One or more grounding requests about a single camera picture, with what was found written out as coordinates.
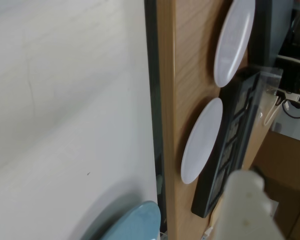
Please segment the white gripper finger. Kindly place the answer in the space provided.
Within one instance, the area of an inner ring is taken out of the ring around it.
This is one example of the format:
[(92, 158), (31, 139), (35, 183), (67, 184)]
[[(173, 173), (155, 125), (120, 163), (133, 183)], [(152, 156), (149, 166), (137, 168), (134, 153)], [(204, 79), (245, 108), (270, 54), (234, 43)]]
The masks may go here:
[(225, 184), (215, 240), (283, 240), (264, 192), (264, 179), (249, 170), (232, 172)]

